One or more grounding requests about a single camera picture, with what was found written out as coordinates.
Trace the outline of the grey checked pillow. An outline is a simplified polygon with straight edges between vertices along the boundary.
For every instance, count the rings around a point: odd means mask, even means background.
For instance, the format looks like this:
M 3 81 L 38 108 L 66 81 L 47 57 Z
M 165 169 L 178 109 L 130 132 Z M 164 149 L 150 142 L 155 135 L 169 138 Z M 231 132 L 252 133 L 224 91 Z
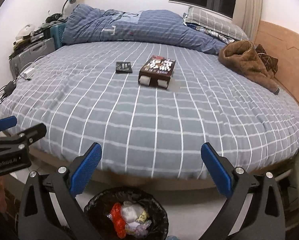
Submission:
M 222 20 L 196 7 L 189 7 L 188 13 L 184 17 L 184 24 L 207 31 L 212 36 L 217 34 L 237 41 L 249 39 L 238 25 Z

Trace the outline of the brown fleece garment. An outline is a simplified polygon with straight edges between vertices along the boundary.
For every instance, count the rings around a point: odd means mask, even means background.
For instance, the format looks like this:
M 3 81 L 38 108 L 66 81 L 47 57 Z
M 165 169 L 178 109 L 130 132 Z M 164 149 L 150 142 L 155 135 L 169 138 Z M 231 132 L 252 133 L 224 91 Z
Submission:
M 273 94 L 277 95 L 280 92 L 278 84 L 267 72 L 252 42 L 241 40 L 226 45 L 220 50 L 218 60 L 226 68 L 259 84 Z

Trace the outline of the black lined trash bin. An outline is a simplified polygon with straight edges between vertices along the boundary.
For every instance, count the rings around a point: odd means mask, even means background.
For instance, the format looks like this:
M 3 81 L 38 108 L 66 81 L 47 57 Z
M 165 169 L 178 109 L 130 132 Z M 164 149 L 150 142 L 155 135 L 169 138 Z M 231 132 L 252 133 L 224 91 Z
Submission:
M 166 210 L 149 193 L 136 187 L 115 187 L 94 196 L 84 212 L 102 239 L 120 239 L 115 232 L 111 209 L 121 204 L 126 222 L 124 239 L 166 239 L 169 221 Z

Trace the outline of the beige curtain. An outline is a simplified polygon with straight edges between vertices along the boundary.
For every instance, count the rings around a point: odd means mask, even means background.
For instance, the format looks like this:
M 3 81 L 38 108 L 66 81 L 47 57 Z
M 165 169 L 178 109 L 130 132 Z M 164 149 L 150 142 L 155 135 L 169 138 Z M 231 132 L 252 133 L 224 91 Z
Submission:
M 236 0 L 232 22 L 254 41 L 261 20 L 263 0 Z

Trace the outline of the brown cookie box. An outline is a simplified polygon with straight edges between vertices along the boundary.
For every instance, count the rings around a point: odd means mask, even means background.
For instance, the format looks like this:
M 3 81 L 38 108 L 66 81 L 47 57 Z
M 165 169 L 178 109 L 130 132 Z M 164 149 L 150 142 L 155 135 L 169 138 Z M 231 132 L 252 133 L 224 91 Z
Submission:
M 174 67 L 174 59 L 153 55 L 139 70 L 138 83 L 147 87 L 167 89 Z

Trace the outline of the blue fuzzy slipper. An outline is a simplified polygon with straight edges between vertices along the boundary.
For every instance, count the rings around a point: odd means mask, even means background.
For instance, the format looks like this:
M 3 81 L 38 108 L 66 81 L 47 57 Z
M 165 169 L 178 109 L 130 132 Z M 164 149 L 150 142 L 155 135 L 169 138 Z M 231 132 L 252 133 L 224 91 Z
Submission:
M 166 240 L 180 240 L 180 239 L 178 237 L 176 237 L 176 236 L 168 236 L 166 238 Z

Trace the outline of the wooden headboard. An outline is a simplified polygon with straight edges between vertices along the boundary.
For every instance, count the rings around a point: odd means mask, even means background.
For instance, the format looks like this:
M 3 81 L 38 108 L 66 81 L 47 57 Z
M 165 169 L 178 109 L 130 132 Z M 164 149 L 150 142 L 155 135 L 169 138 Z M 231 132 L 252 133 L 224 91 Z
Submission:
M 261 44 L 267 54 L 278 59 L 275 79 L 299 104 L 299 34 L 261 21 L 255 43 Z

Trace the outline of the grey suitcase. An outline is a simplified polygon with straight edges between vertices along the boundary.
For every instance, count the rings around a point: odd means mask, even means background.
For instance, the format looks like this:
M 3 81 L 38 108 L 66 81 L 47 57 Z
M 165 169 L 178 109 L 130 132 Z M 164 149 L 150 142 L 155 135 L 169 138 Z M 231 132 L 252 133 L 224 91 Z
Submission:
M 46 56 L 54 51 L 54 39 L 51 37 L 25 48 L 15 56 L 10 55 L 9 65 L 12 77 L 17 77 L 21 71 L 25 70 L 30 63 L 34 62 L 39 57 Z

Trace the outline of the small black sachet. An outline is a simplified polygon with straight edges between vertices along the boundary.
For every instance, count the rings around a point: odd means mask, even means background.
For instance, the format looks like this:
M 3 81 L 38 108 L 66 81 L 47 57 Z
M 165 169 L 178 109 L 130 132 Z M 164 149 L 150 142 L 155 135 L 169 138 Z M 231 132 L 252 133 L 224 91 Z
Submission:
M 118 74 L 132 73 L 132 65 L 130 62 L 118 61 L 116 62 L 115 72 Z

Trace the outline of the red snack wrapper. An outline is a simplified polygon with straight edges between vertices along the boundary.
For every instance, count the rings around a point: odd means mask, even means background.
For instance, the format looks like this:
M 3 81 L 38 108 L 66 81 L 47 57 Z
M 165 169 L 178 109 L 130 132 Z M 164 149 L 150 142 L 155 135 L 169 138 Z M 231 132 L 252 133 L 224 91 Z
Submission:
M 113 226 L 115 229 L 115 232 L 117 233 L 117 236 L 120 239 L 124 239 L 126 237 L 126 222 L 122 218 L 121 215 L 121 204 L 120 203 L 115 203 L 111 209 L 111 217 L 112 217 L 112 222 Z

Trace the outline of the teal suitcase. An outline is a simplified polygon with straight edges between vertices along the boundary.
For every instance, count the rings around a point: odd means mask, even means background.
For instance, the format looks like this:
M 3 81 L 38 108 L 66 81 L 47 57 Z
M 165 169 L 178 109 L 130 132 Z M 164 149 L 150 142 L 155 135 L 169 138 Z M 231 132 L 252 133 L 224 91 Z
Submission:
M 54 39 L 56 50 L 62 47 L 62 37 L 64 34 L 65 27 L 66 27 L 65 23 L 59 23 L 59 24 L 54 24 L 50 28 L 50 36 Z

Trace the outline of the blue striped duvet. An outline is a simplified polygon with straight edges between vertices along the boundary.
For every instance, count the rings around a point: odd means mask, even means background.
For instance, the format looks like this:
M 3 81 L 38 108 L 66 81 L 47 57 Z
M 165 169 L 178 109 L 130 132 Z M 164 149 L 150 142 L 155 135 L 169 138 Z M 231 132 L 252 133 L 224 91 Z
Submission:
M 78 5 L 66 22 L 62 42 L 70 45 L 104 41 L 167 44 L 212 55 L 225 47 L 218 38 L 186 26 L 180 15 L 169 10 L 130 13 Z

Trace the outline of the grey checked bed sheet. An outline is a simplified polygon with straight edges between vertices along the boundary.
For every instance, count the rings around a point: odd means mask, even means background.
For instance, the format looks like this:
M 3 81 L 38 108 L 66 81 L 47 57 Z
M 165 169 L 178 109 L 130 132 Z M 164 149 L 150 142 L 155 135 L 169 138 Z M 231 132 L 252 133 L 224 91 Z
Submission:
M 175 60 L 168 88 L 138 83 L 151 56 Z M 132 73 L 115 72 L 130 62 Z M 0 104 L 11 133 L 47 127 L 36 148 L 73 161 L 93 142 L 100 170 L 147 178 L 204 179 L 209 142 L 232 165 L 254 171 L 299 150 L 299 106 L 219 63 L 214 55 L 164 44 L 96 42 L 64 46 L 34 64 Z

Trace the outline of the white helmet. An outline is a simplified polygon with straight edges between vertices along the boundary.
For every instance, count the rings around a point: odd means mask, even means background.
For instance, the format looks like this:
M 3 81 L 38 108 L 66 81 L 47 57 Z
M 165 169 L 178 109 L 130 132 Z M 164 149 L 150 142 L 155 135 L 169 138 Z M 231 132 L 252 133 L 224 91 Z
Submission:
M 23 27 L 18 34 L 15 37 L 15 40 L 23 40 L 31 36 L 31 34 L 35 31 L 35 25 L 33 24 L 27 24 L 25 27 Z

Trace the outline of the dark diamond pattern cushion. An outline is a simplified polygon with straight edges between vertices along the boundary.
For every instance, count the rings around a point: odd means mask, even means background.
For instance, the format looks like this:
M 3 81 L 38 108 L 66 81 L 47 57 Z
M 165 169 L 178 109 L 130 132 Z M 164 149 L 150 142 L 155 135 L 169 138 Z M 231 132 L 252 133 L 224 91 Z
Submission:
M 267 72 L 271 75 L 271 77 L 274 77 L 278 71 L 278 59 L 268 55 L 261 44 L 256 47 L 256 52 L 265 65 Z

